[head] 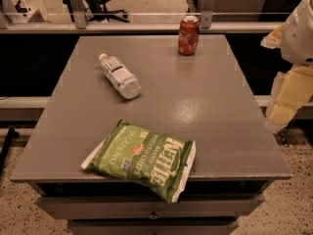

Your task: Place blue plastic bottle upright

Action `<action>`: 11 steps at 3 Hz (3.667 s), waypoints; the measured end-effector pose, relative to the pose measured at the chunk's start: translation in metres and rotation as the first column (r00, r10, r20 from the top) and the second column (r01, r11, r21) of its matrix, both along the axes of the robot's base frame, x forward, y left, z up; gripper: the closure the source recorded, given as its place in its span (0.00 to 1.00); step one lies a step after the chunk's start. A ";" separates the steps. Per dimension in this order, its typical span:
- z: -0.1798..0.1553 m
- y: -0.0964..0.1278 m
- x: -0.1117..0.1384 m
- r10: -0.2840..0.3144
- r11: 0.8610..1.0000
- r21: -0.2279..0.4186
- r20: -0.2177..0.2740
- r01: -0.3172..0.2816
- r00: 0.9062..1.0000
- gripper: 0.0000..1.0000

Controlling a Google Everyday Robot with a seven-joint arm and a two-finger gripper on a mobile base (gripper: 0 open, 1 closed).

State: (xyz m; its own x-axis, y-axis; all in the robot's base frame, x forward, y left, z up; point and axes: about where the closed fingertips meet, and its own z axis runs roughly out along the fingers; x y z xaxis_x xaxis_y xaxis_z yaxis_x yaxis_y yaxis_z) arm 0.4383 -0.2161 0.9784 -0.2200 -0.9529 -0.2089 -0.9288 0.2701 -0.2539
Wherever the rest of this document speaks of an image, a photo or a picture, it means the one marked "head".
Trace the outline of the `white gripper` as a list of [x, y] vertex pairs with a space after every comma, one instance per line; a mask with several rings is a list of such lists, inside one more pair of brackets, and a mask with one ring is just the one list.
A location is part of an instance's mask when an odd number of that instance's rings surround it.
[[266, 110], [267, 125], [288, 125], [313, 96], [312, 0], [301, 0], [285, 24], [266, 35], [260, 45], [268, 49], [281, 47], [282, 58], [293, 64], [287, 73], [279, 71], [274, 78]]

